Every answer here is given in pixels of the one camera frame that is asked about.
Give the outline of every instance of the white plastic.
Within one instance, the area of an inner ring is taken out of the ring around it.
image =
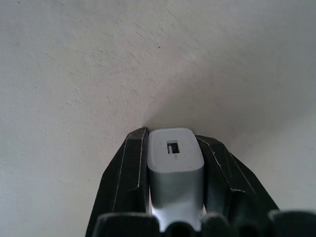
[[[172,153],[167,144],[177,144]],[[159,129],[150,133],[147,165],[152,212],[160,231],[175,221],[200,230],[203,213],[204,160],[198,142],[187,128]]]

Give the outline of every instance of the usb port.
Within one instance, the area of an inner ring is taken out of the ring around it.
[[[168,154],[180,153],[177,141],[167,142],[167,147],[168,147]]]

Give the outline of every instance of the wall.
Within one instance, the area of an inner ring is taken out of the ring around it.
[[[2,0],[0,236],[83,236],[104,169],[144,125],[215,137],[280,208],[315,209],[315,11]]]

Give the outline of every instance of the white wall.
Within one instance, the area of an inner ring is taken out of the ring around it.
[[[315,209],[315,11],[0,1],[0,236],[83,236],[104,169],[143,125],[215,137],[280,208]]]

